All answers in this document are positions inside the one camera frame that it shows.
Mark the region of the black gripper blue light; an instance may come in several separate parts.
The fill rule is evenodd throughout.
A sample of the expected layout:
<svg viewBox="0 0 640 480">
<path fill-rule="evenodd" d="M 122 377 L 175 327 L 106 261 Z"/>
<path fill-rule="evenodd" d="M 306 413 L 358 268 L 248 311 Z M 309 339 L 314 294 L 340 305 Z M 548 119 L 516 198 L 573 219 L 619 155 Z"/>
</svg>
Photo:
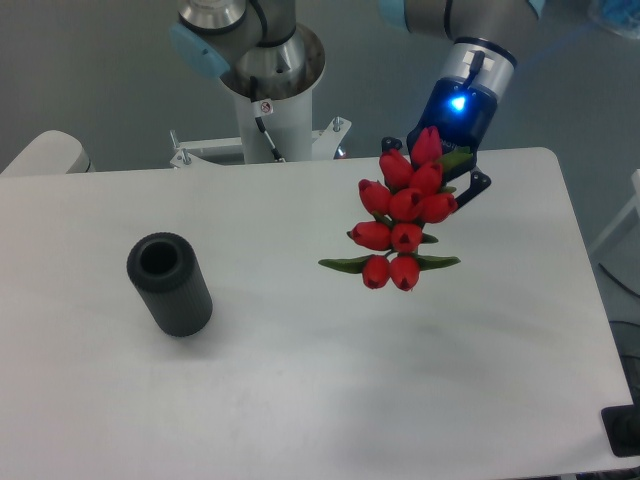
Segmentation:
<svg viewBox="0 0 640 480">
<path fill-rule="evenodd" d="M 476 166 L 477 151 L 497 110 L 497 100 L 474 86 L 462 88 L 454 79 L 438 80 L 418 120 L 407 135 L 409 153 L 413 152 L 420 133 L 427 127 L 436 127 L 444 153 L 458 147 L 468 147 L 472 158 L 444 174 L 445 184 L 464 174 L 470 175 L 469 187 L 458 196 L 451 196 L 448 207 L 458 211 L 491 185 L 491 178 Z M 403 142 L 395 137 L 381 139 L 383 153 L 401 151 Z"/>
</svg>

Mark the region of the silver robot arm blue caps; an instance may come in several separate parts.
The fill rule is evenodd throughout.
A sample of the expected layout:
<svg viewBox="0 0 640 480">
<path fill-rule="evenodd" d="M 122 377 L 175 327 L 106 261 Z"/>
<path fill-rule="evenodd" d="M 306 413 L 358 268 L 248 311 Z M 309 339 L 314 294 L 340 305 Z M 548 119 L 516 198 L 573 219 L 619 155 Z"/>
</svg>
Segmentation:
<svg viewBox="0 0 640 480">
<path fill-rule="evenodd" d="M 416 125 L 383 151 L 418 153 L 419 136 L 439 132 L 455 164 L 446 180 L 468 176 L 456 197 L 466 205 L 491 183 L 477 164 L 479 147 L 543 11 L 540 1 L 382 1 L 384 21 L 409 34 L 440 37 L 451 47 Z M 208 155 L 237 151 L 246 164 L 334 158 L 349 123 L 312 126 L 312 94 L 324 76 L 326 33 L 302 22 L 293 1 L 181 1 L 170 42 L 195 73 L 219 82 L 235 103 L 237 139 L 205 144 Z"/>
</svg>

